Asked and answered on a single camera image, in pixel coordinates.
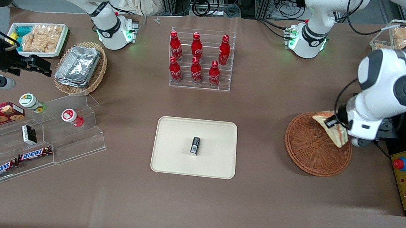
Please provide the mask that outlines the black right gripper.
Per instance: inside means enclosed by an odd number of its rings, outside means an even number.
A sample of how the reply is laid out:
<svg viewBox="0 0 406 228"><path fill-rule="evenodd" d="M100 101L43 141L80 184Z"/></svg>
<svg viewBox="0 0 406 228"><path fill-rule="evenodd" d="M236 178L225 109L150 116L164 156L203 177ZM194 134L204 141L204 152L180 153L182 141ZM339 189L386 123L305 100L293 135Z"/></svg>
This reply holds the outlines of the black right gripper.
<svg viewBox="0 0 406 228"><path fill-rule="evenodd" d="M51 63L47 60L37 55L30 55L27 61L27 59L18 54L17 50L5 51L0 49L0 71L19 77L21 70L25 72L37 72L47 77L52 75Z"/></svg>

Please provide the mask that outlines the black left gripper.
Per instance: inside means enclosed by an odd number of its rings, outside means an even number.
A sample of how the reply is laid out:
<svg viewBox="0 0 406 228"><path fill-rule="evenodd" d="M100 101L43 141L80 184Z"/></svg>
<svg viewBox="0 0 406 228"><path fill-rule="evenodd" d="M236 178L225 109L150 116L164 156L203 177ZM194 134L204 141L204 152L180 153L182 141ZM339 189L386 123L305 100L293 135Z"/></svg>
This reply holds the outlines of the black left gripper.
<svg viewBox="0 0 406 228"><path fill-rule="evenodd" d="M340 105L337 109L337 116L331 116L325 121L325 126L331 129L336 124L340 124L342 127L348 128L349 121L347 115L347 105L346 103Z"/></svg>

